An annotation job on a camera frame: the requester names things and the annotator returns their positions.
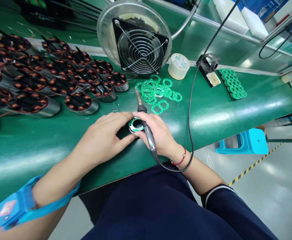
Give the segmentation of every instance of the white foam block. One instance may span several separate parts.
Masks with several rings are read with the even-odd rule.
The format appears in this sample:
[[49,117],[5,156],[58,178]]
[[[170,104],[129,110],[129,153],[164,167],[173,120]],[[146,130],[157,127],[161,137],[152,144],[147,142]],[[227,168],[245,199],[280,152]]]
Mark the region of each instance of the white foam block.
[[245,19],[250,32],[253,36],[264,39],[268,36],[268,32],[265,28],[265,25],[259,18],[257,14],[254,12],[250,11],[248,8],[244,7],[243,10],[241,11],[241,14],[243,18]]
[[[232,0],[213,0],[213,3],[216,5],[217,12],[222,21],[225,20],[226,16],[235,4]],[[249,30],[238,6],[235,7],[225,22],[225,26],[241,34],[246,34]]]

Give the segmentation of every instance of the forearm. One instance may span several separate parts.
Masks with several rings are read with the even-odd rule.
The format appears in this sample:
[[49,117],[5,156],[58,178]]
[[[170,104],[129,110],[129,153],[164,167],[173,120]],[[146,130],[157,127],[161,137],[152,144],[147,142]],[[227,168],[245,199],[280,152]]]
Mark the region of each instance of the forearm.
[[45,206],[64,197],[94,167],[95,165],[88,168],[80,164],[80,159],[73,159],[71,155],[56,164],[32,189],[37,207]]
[[[72,191],[79,180],[89,171],[80,166],[80,161],[70,156],[56,164],[33,187],[33,197],[38,208],[55,202]],[[0,239],[42,240],[48,239],[67,205],[38,219],[13,227],[8,231],[0,229]]]
[[[170,156],[170,159],[175,163],[179,163],[182,159],[184,148],[181,145],[178,145],[175,149],[176,150]],[[177,167],[179,169],[184,169],[189,163],[190,158],[191,153],[186,151],[185,159],[181,164],[177,165]],[[226,184],[218,174],[195,156],[193,157],[189,168],[183,172],[183,175],[187,178],[198,195],[203,195],[219,184]]]

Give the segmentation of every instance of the fan grille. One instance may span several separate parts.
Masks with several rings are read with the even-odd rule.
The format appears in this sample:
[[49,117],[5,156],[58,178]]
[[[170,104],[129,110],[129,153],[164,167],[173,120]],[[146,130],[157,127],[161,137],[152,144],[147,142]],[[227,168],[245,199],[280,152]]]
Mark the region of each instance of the fan grille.
[[126,71],[148,74],[159,72],[164,60],[163,45],[150,31],[133,29],[123,31],[118,40],[119,57]]

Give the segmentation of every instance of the gray floor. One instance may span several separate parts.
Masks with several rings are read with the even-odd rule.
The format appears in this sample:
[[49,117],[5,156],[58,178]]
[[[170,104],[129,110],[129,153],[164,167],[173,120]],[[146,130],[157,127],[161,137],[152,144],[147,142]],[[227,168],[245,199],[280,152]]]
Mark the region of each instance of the gray floor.
[[[292,126],[267,128],[269,138],[287,138]],[[227,141],[230,145],[234,139]],[[278,143],[270,143],[269,150]],[[262,155],[220,155],[218,143],[195,151],[195,156],[227,183],[235,179]],[[232,187],[280,240],[292,240],[292,143],[285,143],[245,174]],[[195,195],[201,205],[199,196]],[[78,197],[71,200],[49,240],[79,240],[93,225]]]

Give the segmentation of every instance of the stack of circuit boards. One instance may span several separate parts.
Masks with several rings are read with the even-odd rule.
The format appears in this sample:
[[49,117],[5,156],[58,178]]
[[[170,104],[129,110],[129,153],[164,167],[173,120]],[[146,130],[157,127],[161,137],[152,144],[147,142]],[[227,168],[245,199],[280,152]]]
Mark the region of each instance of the stack of circuit boards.
[[174,92],[170,88],[172,87],[172,81],[168,78],[162,80],[157,75],[151,75],[149,80],[144,82],[139,82],[136,84],[136,88],[141,93],[141,99],[147,104],[152,105],[151,111],[154,114],[161,114],[163,111],[169,108],[169,104],[166,100],[161,100],[158,102],[157,98],[169,98],[172,101],[180,102],[182,100],[182,95],[178,92]]
[[230,96],[233,99],[238,100],[247,96],[247,93],[241,85],[234,70],[230,68],[222,68],[219,69],[219,73],[221,75],[221,78],[224,80]]

